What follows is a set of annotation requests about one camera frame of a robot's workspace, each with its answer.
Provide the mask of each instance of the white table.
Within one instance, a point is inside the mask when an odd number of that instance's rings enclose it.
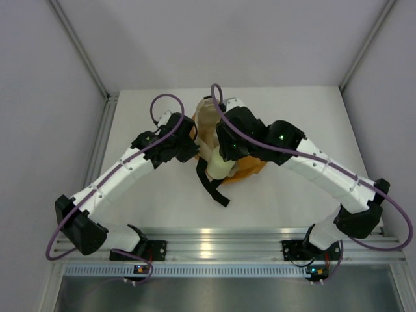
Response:
[[[209,89],[124,90],[118,100],[102,172],[107,170],[143,131],[155,130],[149,105],[160,93],[173,93],[192,116]],[[238,97],[265,124],[287,120],[319,148],[357,174],[366,176],[348,115],[335,86],[289,88],[224,88],[224,97]],[[173,99],[161,99],[155,115],[179,111]],[[138,181],[108,214],[109,222],[144,228],[300,228],[322,220],[337,201],[295,173],[270,163],[248,179],[220,186],[231,200],[216,203],[196,175],[195,159],[173,160]]]

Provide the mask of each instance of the bag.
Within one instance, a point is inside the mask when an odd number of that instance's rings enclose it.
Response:
[[[198,103],[195,110],[195,114],[192,117],[192,119],[195,120],[195,126],[197,129],[197,137],[195,139],[195,143],[200,146],[198,156],[196,156],[196,158],[198,159],[197,172],[199,169],[198,176],[201,179],[201,172],[203,171],[203,174],[206,174],[205,171],[207,169],[208,162],[211,156],[213,155],[213,151],[217,146],[219,146],[215,126],[220,121],[221,117],[219,113],[216,111],[211,97],[205,97],[202,101]],[[194,129],[191,131],[190,136],[194,138]],[[252,174],[259,173],[264,168],[266,163],[267,162],[261,161],[260,159],[252,156],[244,157],[242,159],[239,159],[231,167],[231,169],[227,173],[227,176],[224,179],[222,179],[221,181],[213,179],[211,181],[211,184],[213,184],[213,187],[217,187],[220,184],[238,182],[242,179],[251,176]],[[207,186],[205,185],[207,183],[207,180],[205,180],[205,182],[201,180],[201,182],[203,183],[207,191],[210,192],[210,194],[212,191],[215,191],[217,193],[216,195],[211,194],[213,198],[216,200],[215,196],[218,196],[219,193],[218,191],[216,191],[216,187],[213,189],[213,187],[208,186],[207,188]]]

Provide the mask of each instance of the wall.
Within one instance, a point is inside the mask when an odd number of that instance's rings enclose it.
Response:
[[[369,175],[384,177],[416,223],[416,2],[398,1],[343,97]],[[403,241],[402,217],[385,205],[387,229]],[[406,249],[416,276],[416,244]]]
[[[338,85],[385,0],[60,0],[110,91]]]
[[[81,187],[103,100],[43,0],[0,3],[0,311],[34,311],[53,203]]]

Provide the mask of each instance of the black strap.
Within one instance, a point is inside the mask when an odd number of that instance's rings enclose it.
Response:
[[[210,182],[208,180],[207,174],[205,173],[207,166],[208,162],[202,157],[200,157],[198,164],[196,165],[196,174],[198,175],[203,187],[213,197],[214,201],[218,202],[224,207],[227,207],[229,204],[229,199],[221,195],[221,193],[219,193],[219,191],[216,190],[216,188],[220,186],[224,179],[213,179]]]

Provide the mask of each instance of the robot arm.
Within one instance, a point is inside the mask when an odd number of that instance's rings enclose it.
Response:
[[[377,226],[382,214],[380,204],[383,198],[373,190],[360,185],[357,182],[359,180],[351,179],[336,170],[331,163],[353,176],[356,174],[331,160],[301,130],[289,122],[278,120],[272,125],[265,126],[241,100],[231,99],[226,103],[225,115],[228,120],[249,137],[271,146],[312,154],[327,160],[324,164],[313,159],[260,148],[241,138],[222,120],[216,127],[220,143],[219,153],[224,161],[236,161],[251,155],[262,161],[276,163],[314,182],[341,203],[340,208],[333,214],[309,228],[303,243],[304,248],[319,253],[347,236],[365,238]],[[389,183],[383,179],[372,181],[358,178],[374,185],[384,193],[389,190]]]
[[[146,237],[135,226],[106,226],[104,220],[108,209],[115,200],[141,177],[176,158],[185,163],[198,152],[199,146],[189,137],[194,121],[184,117],[177,131],[154,148],[141,155],[139,151],[169,133],[179,122],[180,114],[166,113],[159,120],[160,133],[151,131],[141,133],[120,157],[118,162],[84,190],[74,194],[71,199],[62,195],[55,202],[58,224],[76,205],[79,210],[64,225],[62,232],[83,254],[90,255],[99,248],[121,249],[132,252]]]

